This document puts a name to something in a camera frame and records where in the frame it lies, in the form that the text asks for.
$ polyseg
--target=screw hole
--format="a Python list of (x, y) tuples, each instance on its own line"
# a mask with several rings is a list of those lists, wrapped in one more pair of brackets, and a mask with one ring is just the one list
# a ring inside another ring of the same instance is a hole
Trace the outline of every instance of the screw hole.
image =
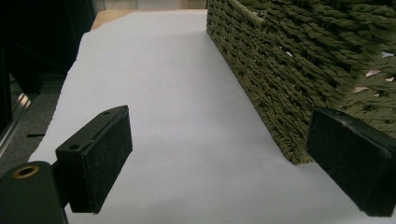
[(23, 167), (23, 168), (19, 169), (18, 171), (16, 171), (14, 174), (14, 178), (24, 179), (26, 177), (34, 175), (35, 173), (37, 173), (38, 170), (39, 170), (39, 167), (36, 165), (26, 166), (26, 167)]
[(69, 147), (69, 149), (71, 149), (71, 150), (76, 150), (76, 149), (78, 149), (79, 148), (79, 144), (74, 144), (74, 145), (71, 145), (70, 147)]

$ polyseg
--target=woven basket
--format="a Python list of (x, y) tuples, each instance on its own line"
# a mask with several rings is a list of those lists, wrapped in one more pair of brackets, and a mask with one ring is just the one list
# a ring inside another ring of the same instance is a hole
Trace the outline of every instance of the woven basket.
[(207, 32), (286, 158), (315, 106), (396, 137), (396, 1), (210, 0)]

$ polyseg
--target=gray carpet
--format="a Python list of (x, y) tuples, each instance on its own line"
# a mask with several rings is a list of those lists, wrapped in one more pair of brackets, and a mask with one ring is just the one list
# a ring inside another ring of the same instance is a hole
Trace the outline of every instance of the gray carpet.
[(45, 91), (35, 97), (0, 158), (0, 175), (27, 162), (35, 152), (52, 120), (59, 95), (60, 91)]

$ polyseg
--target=green wicker basket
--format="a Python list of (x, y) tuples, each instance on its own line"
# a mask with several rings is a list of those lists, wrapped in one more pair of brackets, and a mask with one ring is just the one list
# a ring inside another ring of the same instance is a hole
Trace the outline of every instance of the green wicker basket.
[(396, 137), (396, 1), (209, 0), (207, 32), (286, 158), (315, 106)]

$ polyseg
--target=white table surface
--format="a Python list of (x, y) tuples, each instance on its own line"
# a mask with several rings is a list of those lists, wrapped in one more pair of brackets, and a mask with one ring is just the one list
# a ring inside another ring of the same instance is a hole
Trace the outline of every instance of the white table surface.
[(30, 161), (130, 108), (134, 151), (89, 223), (396, 223), (367, 217), (315, 163), (292, 165), (205, 32), (206, 12), (136, 12), (84, 35)]

